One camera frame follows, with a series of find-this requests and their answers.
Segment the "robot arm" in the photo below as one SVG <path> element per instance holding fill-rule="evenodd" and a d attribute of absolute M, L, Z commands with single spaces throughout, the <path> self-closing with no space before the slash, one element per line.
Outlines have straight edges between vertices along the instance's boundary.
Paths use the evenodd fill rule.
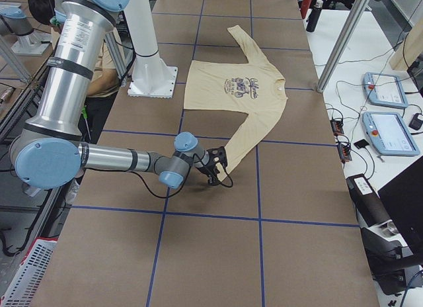
<path fill-rule="evenodd" d="M 103 171 L 150 172 L 176 189 L 195 167 L 218 184 L 217 159 L 223 148 L 205 150 L 189 132 L 174 140 L 171 157 L 155 152 L 109 148 L 81 139 L 78 122 L 100 47 L 112 32 L 119 12 L 125 14 L 134 51 L 132 96 L 169 98 L 177 68 L 158 51 L 149 0 L 63 0 L 65 22 L 36 115 L 25 122 L 9 155 L 17 176 L 40 189 L 60 187 L 82 168 Z"/>

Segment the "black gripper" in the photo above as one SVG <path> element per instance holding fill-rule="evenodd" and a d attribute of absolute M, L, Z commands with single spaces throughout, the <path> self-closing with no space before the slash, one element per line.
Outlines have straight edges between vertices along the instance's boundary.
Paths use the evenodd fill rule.
<path fill-rule="evenodd" d="M 200 173 L 203 173 L 208 177 L 208 185 L 215 186 L 220 185 L 220 180 L 217 178 L 219 170 L 217 169 L 216 162 L 208 161 L 207 164 L 198 168 Z"/>

